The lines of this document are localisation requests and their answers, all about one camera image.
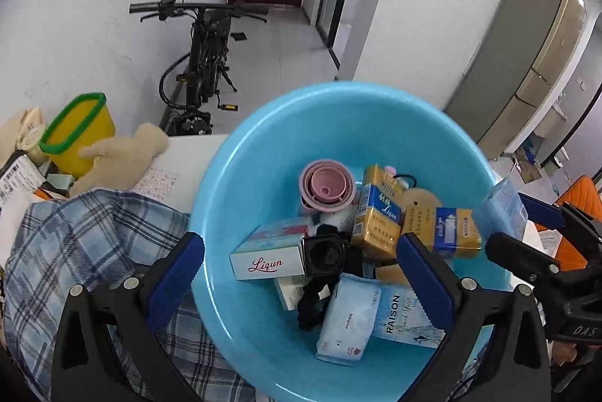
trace orange chair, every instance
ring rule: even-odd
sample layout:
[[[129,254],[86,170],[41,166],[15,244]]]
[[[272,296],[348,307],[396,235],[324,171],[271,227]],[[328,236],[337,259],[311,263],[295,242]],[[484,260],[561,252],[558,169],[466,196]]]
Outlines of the orange chair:
[[[589,213],[595,219],[602,221],[602,199],[598,195],[592,178],[589,176],[581,176],[575,183],[556,200],[556,204],[570,203],[577,208]],[[546,230],[545,227],[537,225],[538,231]],[[587,261],[577,252],[577,250],[567,241],[562,238],[556,259],[561,262],[561,270],[580,270],[585,267]]]

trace beige plush toy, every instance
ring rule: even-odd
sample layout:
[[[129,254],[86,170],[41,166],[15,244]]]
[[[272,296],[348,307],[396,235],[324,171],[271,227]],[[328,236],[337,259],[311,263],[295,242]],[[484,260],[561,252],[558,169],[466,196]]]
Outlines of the beige plush toy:
[[[138,127],[134,137],[115,136],[83,147],[79,155],[94,159],[94,166],[73,185],[69,196],[92,188],[132,189],[151,166],[152,160],[165,152],[167,135],[151,123]]]

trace yellow bin with green rim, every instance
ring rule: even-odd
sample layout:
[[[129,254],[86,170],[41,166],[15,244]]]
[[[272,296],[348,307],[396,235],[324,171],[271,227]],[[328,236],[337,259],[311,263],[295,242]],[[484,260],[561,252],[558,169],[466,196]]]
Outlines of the yellow bin with green rim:
[[[62,172],[80,178],[94,161],[79,156],[82,147],[115,135],[115,125],[103,93],[76,97],[44,132],[40,149]]]

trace refrigerator door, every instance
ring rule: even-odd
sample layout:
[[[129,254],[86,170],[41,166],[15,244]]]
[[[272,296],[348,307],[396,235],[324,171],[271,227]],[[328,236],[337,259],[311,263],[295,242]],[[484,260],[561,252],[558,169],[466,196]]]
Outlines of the refrigerator door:
[[[533,64],[533,69],[548,84],[556,82],[573,54],[585,16],[583,0],[561,1],[552,29]]]
[[[535,110],[536,107],[520,101],[516,95],[512,97],[502,114],[479,141],[479,148],[487,159],[494,159],[504,152],[533,116]]]
[[[552,87],[546,80],[532,69],[529,71],[523,84],[520,85],[517,91],[517,98],[537,108],[543,103],[550,89]]]

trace green rim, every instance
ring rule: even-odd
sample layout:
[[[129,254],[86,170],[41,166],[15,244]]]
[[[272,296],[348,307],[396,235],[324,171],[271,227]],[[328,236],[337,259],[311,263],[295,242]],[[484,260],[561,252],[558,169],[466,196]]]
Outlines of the green rim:
[[[98,100],[96,105],[94,105],[94,107],[91,109],[90,113],[88,113],[86,115],[86,117],[78,124],[78,126],[76,126],[73,129],[73,132],[71,132],[71,135],[69,135],[69,137],[67,137],[64,142],[58,143],[55,145],[46,143],[47,140],[52,135],[52,133],[56,130],[58,125],[63,120],[65,120],[65,117],[69,113],[71,113],[71,110],[73,110],[73,108],[75,106],[77,106],[82,101],[89,101],[91,99]],[[65,109],[63,111],[61,111],[61,113],[58,114],[58,116],[52,121],[50,126],[44,132],[44,135],[41,137],[41,141],[40,141],[41,151],[45,152],[46,154],[55,154],[55,155],[62,154],[63,152],[65,152],[67,149],[69,149],[73,145],[73,143],[77,139],[79,139],[81,137],[81,135],[84,133],[85,129],[88,128],[88,126],[90,125],[92,120],[95,119],[96,115],[98,115],[98,113],[100,112],[100,110],[102,110],[102,107],[104,105],[106,105],[106,96],[104,93],[87,93],[87,94],[81,94],[80,96],[76,97],[71,103],[69,103],[65,107]]]

